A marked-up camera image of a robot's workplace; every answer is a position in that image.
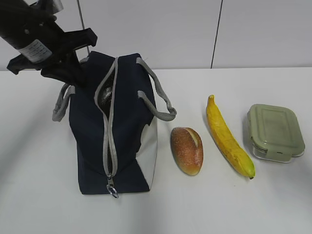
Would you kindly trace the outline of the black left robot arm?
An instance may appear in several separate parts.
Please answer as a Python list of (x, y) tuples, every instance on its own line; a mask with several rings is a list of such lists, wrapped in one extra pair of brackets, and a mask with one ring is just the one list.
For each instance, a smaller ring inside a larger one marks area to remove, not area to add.
[(35, 69), (46, 78), (69, 85), (84, 86), (87, 78), (76, 50), (95, 46), (97, 36), (91, 28), (63, 31), (56, 23), (59, 0), (38, 0), (29, 5), (23, 0), (0, 2), (0, 36), (20, 55), (11, 59), (7, 69)]

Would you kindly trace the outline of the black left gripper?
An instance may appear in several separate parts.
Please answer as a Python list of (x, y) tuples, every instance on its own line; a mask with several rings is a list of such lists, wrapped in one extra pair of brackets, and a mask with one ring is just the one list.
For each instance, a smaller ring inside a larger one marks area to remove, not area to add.
[(84, 87), (89, 56), (79, 60), (75, 51), (95, 46), (97, 39), (90, 28), (72, 32), (44, 33), (39, 30), (37, 34), (24, 33), (11, 44), (20, 55), (9, 61), (7, 69), (15, 75), (25, 69), (41, 70), (43, 77)]

